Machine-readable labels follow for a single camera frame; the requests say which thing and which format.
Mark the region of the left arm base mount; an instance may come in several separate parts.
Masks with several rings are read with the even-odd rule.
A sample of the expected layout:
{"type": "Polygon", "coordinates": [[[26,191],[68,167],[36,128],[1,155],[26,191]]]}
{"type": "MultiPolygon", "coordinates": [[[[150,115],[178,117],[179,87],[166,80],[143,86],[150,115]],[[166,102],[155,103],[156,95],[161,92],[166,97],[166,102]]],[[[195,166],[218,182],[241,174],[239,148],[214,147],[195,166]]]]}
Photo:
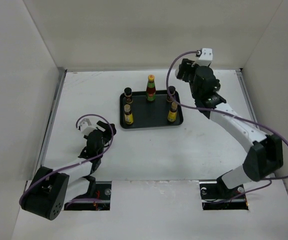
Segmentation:
{"type": "Polygon", "coordinates": [[[93,176],[80,178],[68,185],[64,210],[108,211],[111,194],[111,181],[96,181],[93,176]]]}

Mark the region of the small spice jar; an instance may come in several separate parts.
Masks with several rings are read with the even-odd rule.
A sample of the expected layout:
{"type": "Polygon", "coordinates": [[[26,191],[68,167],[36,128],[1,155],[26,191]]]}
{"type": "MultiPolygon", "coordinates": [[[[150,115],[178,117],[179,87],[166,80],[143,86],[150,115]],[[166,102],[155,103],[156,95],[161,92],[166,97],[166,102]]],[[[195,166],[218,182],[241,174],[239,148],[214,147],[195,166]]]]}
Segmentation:
{"type": "Polygon", "coordinates": [[[167,94],[167,101],[169,102],[169,103],[172,103],[173,102],[173,100],[174,100],[174,95],[175,95],[175,93],[176,93],[176,88],[175,88],[175,86],[169,86],[168,87],[168,94],[167,94]]]}
{"type": "Polygon", "coordinates": [[[131,104],[133,102],[133,98],[132,98],[132,89],[130,87],[126,87],[124,89],[124,96],[126,99],[126,104],[131,104]]]}

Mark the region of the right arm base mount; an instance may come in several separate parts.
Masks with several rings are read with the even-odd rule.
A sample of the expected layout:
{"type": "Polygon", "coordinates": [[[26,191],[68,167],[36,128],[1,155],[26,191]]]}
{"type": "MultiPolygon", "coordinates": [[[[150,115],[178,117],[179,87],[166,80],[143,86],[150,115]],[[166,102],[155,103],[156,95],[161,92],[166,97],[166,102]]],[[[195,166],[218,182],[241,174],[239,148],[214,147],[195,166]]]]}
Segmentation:
{"type": "Polygon", "coordinates": [[[242,184],[224,193],[218,190],[215,180],[200,181],[199,188],[204,211],[248,210],[242,184]]]}

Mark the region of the black-cap grinder bottle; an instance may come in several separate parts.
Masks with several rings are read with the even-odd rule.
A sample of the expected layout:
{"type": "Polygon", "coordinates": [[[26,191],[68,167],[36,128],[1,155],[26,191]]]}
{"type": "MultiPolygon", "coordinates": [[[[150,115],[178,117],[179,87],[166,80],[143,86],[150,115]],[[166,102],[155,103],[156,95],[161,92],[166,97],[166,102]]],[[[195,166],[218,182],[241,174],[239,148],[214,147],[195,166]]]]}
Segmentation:
{"type": "Polygon", "coordinates": [[[217,85],[214,86],[214,91],[218,92],[220,90],[220,88],[221,88],[221,85],[217,84],[217,85]]]}
{"type": "Polygon", "coordinates": [[[176,78],[178,78],[178,73],[179,73],[179,69],[177,68],[176,71],[175,71],[176,78]]]}

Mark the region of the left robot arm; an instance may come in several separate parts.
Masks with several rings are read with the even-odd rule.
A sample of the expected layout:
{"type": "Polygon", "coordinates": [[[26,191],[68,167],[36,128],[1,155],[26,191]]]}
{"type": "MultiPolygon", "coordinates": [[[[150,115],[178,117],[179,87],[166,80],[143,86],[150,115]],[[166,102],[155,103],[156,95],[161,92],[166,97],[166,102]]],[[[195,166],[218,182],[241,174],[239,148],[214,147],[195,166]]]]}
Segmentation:
{"type": "Polygon", "coordinates": [[[48,220],[54,220],[75,198],[91,199],[96,193],[96,179],[104,153],[116,134],[113,123],[85,118],[78,126],[86,145],[75,161],[58,169],[40,167],[29,188],[20,198],[23,210],[48,220]]]}

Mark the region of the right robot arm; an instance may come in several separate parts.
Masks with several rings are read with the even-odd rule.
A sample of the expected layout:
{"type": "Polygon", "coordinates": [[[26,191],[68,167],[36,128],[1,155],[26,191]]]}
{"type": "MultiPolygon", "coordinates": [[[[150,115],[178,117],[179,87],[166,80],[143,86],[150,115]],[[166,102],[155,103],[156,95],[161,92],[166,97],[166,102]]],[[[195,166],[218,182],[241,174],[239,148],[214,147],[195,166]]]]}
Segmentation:
{"type": "Polygon", "coordinates": [[[217,178],[215,190],[220,197],[227,198],[239,185],[258,182],[282,167],[281,138],[276,134],[267,135],[247,121],[242,121],[218,94],[220,82],[210,67],[184,58],[176,71],[176,77],[189,83],[198,110],[224,128],[247,153],[242,165],[217,178]]]}

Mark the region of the red sauce bottle yellow cap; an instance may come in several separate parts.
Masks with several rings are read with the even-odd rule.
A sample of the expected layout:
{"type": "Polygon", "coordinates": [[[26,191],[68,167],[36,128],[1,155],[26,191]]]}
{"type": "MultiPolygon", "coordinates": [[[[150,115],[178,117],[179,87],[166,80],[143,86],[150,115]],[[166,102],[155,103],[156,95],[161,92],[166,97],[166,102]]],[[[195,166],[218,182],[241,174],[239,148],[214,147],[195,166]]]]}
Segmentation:
{"type": "Polygon", "coordinates": [[[155,76],[152,74],[148,76],[146,99],[150,103],[154,102],[156,99],[155,76]]]}

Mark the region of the yellow-label brown bottle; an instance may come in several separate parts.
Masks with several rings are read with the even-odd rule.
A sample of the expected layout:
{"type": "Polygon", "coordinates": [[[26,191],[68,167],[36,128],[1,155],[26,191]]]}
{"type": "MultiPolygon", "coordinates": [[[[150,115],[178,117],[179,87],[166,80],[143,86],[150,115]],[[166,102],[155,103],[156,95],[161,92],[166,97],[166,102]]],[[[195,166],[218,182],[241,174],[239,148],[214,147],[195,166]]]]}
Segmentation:
{"type": "Polygon", "coordinates": [[[178,104],[173,101],[171,106],[170,106],[170,109],[169,109],[169,112],[168,112],[168,116],[167,116],[167,121],[169,123],[174,123],[176,121],[176,118],[177,118],[177,110],[178,110],[178,104]]]}
{"type": "Polygon", "coordinates": [[[124,105],[124,120],[127,125],[132,125],[134,122],[131,106],[129,104],[124,105]]]}

